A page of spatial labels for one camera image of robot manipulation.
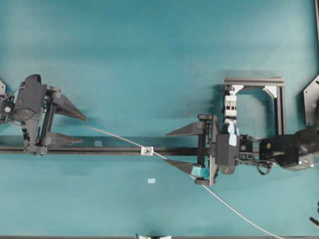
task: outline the teal table surface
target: teal table surface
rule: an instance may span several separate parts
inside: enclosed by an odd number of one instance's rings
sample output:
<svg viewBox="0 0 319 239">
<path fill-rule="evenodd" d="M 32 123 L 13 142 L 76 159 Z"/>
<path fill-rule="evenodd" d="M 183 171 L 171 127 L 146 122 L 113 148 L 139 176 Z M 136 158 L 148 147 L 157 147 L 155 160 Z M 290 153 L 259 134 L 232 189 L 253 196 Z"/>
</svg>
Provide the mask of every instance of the teal table surface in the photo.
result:
<svg viewBox="0 0 319 239">
<path fill-rule="evenodd" d="M 318 59 L 312 0 L 0 0 L 0 78 L 12 90 L 38 73 L 60 87 L 89 118 L 58 116 L 53 131 L 68 135 L 104 136 L 82 127 L 91 125 L 152 146 L 195 146 L 164 135 L 200 113 L 220 117 L 224 76 L 282 76 L 294 133 L 305 127 L 300 92 Z M 241 93 L 237 126 L 273 135 L 270 98 Z M 14 125 L 0 133 L 22 137 Z M 315 236 L 318 183 L 318 167 L 261 176 L 239 166 L 212 189 L 275 234 Z M 135 233 L 264 235 L 160 158 L 0 155 L 1 235 Z"/>
</svg>

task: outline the white clip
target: white clip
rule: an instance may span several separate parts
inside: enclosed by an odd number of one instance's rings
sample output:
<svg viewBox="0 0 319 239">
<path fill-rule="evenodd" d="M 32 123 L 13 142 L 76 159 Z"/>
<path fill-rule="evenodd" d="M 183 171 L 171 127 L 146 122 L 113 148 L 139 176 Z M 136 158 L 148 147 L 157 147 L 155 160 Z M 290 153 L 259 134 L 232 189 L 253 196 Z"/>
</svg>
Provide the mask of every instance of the white clip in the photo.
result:
<svg viewBox="0 0 319 239">
<path fill-rule="evenodd" d="M 141 155 L 153 156 L 153 153 L 154 153 L 154 147 L 142 147 L 141 148 Z"/>
</svg>

